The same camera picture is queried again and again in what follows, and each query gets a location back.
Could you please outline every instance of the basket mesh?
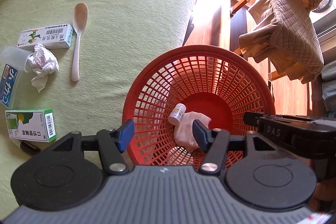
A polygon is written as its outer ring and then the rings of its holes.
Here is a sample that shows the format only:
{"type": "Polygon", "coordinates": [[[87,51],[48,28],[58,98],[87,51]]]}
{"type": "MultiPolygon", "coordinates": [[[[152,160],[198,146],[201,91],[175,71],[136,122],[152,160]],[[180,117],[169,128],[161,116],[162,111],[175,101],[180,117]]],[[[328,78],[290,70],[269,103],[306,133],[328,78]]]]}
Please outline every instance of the basket mesh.
{"type": "MultiPolygon", "coordinates": [[[[264,112],[263,100],[252,79],[225,60],[187,56],[169,62],[149,77],[135,105],[135,135],[131,144],[141,155],[140,163],[199,167],[204,154],[199,149],[188,153],[183,147],[177,147],[173,126],[167,118],[177,103],[200,93],[212,93],[218,97],[219,104],[228,105],[232,115],[232,128],[228,129],[231,134],[244,135],[254,130],[243,123],[244,112],[264,112]]],[[[229,152],[226,166],[241,158],[241,152],[229,152]]]]}

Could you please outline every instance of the bed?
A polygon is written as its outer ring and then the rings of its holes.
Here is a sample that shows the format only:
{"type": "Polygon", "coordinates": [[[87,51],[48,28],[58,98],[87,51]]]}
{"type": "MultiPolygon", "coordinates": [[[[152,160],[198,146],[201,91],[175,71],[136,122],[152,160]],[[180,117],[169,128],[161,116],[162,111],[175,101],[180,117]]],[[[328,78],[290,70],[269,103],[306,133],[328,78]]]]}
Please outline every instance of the bed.
{"type": "MultiPolygon", "coordinates": [[[[95,134],[119,127],[127,92],[142,68],[160,54],[180,47],[196,0],[0,0],[0,48],[16,45],[21,30],[71,23],[79,2],[88,5],[81,37],[80,77],[71,82],[74,46],[53,53],[60,70],[41,93],[34,73],[20,78],[15,103],[20,108],[52,108],[58,139],[70,131],[95,134]]],[[[29,157],[9,139],[0,107],[0,219],[17,207],[10,188],[13,171],[29,157]]],[[[98,153],[86,153],[98,162],[98,153]]]]}

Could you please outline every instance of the metal screw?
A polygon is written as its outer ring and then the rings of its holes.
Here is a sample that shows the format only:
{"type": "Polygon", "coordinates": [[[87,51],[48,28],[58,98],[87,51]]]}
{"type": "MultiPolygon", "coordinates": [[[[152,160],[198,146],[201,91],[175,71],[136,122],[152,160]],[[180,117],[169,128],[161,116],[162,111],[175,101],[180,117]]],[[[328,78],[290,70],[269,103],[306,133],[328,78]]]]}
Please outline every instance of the metal screw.
{"type": "Polygon", "coordinates": [[[201,168],[204,171],[214,172],[214,171],[216,171],[218,169],[218,165],[214,164],[212,162],[207,162],[205,164],[202,164],[201,168]]]}
{"type": "Polygon", "coordinates": [[[110,165],[110,170],[115,171],[115,172],[122,172],[126,170],[126,165],[124,164],[111,164],[110,165]]]}

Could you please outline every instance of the barcode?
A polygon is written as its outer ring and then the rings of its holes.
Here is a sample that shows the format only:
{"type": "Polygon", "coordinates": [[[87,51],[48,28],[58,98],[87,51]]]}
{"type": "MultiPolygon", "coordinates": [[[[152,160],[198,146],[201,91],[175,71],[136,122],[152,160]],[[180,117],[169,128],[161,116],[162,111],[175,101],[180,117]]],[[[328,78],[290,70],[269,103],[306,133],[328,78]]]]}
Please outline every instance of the barcode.
{"type": "Polygon", "coordinates": [[[47,30],[47,34],[54,34],[54,33],[61,33],[61,32],[63,32],[63,28],[62,29],[47,30]]]}
{"type": "Polygon", "coordinates": [[[47,122],[47,131],[48,131],[48,136],[49,138],[55,135],[55,127],[53,124],[53,114],[49,113],[45,115],[45,119],[47,122]]]}
{"type": "Polygon", "coordinates": [[[5,69],[3,70],[2,77],[3,77],[3,78],[6,78],[7,75],[8,75],[8,72],[9,72],[9,65],[6,65],[6,66],[5,66],[5,69]]]}

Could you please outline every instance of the chair leg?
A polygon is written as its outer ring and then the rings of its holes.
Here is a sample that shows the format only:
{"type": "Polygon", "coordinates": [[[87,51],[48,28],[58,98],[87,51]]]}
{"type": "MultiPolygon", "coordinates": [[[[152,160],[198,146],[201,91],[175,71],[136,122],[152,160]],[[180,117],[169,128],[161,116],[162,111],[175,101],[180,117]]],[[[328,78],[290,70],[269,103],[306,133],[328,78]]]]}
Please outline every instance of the chair leg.
{"type": "Polygon", "coordinates": [[[277,80],[277,79],[279,79],[279,78],[281,78],[281,77],[284,77],[284,76],[286,76],[286,75],[287,75],[287,74],[285,74],[285,73],[279,75],[277,71],[273,71],[273,72],[270,72],[270,73],[268,74],[268,81],[272,82],[272,81],[277,80]]]}
{"type": "Polygon", "coordinates": [[[236,49],[235,51],[233,51],[235,54],[238,55],[242,55],[242,51],[240,50],[240,48],[236,49]]]}
{"type": "Polygon", "coordinates": [[[230,15],[231,17],[240,9],[243,8],[244,5],[247,3],[247,0],[239,0],[235,5],[230,8],[230,15]]]}

